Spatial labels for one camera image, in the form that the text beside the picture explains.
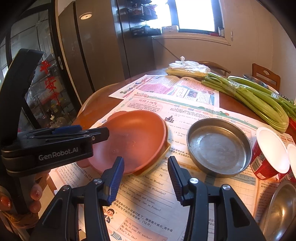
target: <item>screw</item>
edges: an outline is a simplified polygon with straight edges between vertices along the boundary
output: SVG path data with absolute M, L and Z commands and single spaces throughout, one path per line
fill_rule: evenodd
M 62 190 L 63 190 L 63 191 L 67 191 L 69 188 L 70 188 L 69 185 L 62 186 Z
M 224 184 L 224 185 L 222 186 L 222 188 L 223 188 L 224 190 L 228 191 L 228 190 L 230 190 L 231 187 L 230 187 L 228 184 Z
M 193 183 L 193 184 L 197 184 L 198 183 L 198 179 L 193 177 L 193 178 L 190 178 L 190 182 Z
M 100 179 L 100 178 L 97 178 L 97 179 L 93 180 L 94 184 L 96 184 L 96 185 L 102 183 L 102 181 L 103 181 L 103 180 Z

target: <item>metal bowl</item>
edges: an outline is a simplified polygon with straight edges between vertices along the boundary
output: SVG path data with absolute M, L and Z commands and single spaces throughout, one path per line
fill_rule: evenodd
M 208 118 L 195 122 L 187 132 L 193 162 L 215 177 L 233 177 L 251 162 L 252 148 L 246 135 L 234 124 Z
M 289 180 L 276 189 L 263 213 L 259 227 L 266 241 L 295 240 L 296 188 Z
M 245 79 L 250 80 L 250 81 L 252 81 L 252 82 L 255 82 L 255 83 L 261 85 L 262 87 L 264 87 L 264 88 L 266 88 L 266 89 L 269 89 L 269 88 L 268 88 L 268 85 L 265 84 L 264 82 L 262 82 L 261 80 L 255 78 L 255 77 L 253 77 L 253 76 L 251 76 L 251 75 L 247 75 L 247 74 L 244 74 L 243 76 L 244 76 Z

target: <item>bunch of celery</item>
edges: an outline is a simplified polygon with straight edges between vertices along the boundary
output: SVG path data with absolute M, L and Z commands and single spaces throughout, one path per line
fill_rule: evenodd
M 269 93 L 268 89 L 262 87 L 264 90 L 261 90 L 258 88 L 258 86 L 261 87 L 260 85 L 243 78 L 230 76 L 228 79 L 225 79 L 211 72 L 208 73 L 202 84 L 243 102 L 280 132 L 285 132 L 288 128 L 289 118 L 282 108 L 282 105 L 287 103 L 282 103 L 282 99 L 284 99 L 282 97 L 281 99 L 272 97 L 272 93 Z

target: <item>printed worksheet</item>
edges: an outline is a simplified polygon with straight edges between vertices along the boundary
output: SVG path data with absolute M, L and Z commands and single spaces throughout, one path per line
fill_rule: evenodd
M 184 238 L 189 207 L 182 207 L 176 200 L 167 169 L 167 160 L 175 156 L 181 167 L 188 169 L 191 176 L 208 185 L 220 187 L 229 184 L 242 199 L 256 221 L 271 199 L 278 178 L 259 181 L 250 167 L 231 178 L 215 178 L 203 173 L 191 160 L 186 134 L 189 127 L 204 118 L 219 118 L 239 127 L 253 146 L 256 129 L 265 126 L 257 120 L 215 106 L 190 100 L 176 101 L 173 96 L 134 90 L 129 98 L 121 102 L 92 128 L 101 126 L 108 117 L 118 111 L 149 110 L 163 118 L 169 129 L 169 152 L 164 159 L 146 175 L 123 177 L 116 200 L 104 207 L 105 220 L 111 240 L 179 240 Z M 276 132 L 286 145 L 294 143 L 288 134 Z M 59 189 L 65 184 L 78 187 L 100 175 L 91 167 L 80 168 L 76 163 L 53 169 L 50 176 Z M 83 206 L 79 209 L 79 227 L 85 231 Z M 208 240 L 214 240 L 214 206 L 209 205 Z
M 126 99 L 135 89 L 170 95 L 177 99 L 183 98 L 219 107 L 218 91 L 202 85 L 200 81 L 191 77 L 179 79 L 177 76 L 173 75 L 145 75 L 122 87 L 109 95 L 109 97 Z

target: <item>wooden table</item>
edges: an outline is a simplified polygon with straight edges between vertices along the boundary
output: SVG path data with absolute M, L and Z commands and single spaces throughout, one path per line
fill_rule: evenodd
M 81 125 L 83 129 L 89 129 L 97 120 L 106 115 L 109 111 L 111 111 L 115 106 L 117 106 L 122 100 L 108 97 L 110 94 L 119 90 L 123 86 L 135 81 L 136 79 L 144 76 L 145 74 L 166 74 L 163 69 L 153 70 L 147 73 L 139 74 L 135 77 L 129 78 L 125 81 L 122 81 L 116 85 L 112 85 L 110 87 L 105 87 L 103 91 L 98 90 L 94 93 L 95 98 L 86 106 L 85 110 L 76 118 L 73 125 Z M 219 93 L 220 95 L 220 108 L 225 110 L 233 111 L 236 113 L 240 113 L 242 115 L 249 116 L 253 119 L 259 120 L 263 123 L 263 121 L 258 115 L 256 115 L 253 111 L 251 111 L 244 104 L 238 102 L 234 98 L 225 95 L 223 93 Z M 291 127 L 288 127 L 286 133 L 290 134 L 294 141 L 296 141 L 296 131 L 292 130 Z

